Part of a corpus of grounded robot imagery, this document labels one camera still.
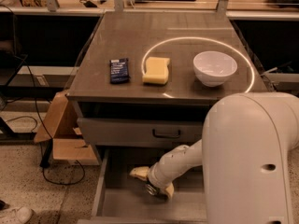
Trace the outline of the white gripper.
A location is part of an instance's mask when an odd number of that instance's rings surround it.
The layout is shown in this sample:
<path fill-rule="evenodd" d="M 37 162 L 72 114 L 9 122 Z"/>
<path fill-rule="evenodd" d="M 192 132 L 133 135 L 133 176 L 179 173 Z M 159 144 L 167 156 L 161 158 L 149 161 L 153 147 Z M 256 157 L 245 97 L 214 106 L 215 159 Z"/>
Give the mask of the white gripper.
<path fill-rule="evenodd" d="M 138 178 L 144 182 L 149 182 L 156 188 L 164 189 L 164 194 L 168 199 L 174 195 L 174 185 L 172 184 L 174 171 L 169 165 L 155 163 L 150 168 L 148 166 L 135 167 L 130 172 L 130 176 Z"/>

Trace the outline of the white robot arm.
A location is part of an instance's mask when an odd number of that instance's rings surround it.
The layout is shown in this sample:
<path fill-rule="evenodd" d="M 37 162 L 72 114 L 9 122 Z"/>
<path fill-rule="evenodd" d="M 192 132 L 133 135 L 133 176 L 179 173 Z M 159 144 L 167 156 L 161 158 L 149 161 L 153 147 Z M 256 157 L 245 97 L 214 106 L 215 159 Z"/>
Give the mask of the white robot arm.
<path fill-rule="evenodd" d="M 206 115 L 202 138 L 130 173 L 167 196 L 202 166 L 208 224 L 293 224 L 288 153 L 299 145 L 299 98 L 283 92 L 226 96 Z"/>

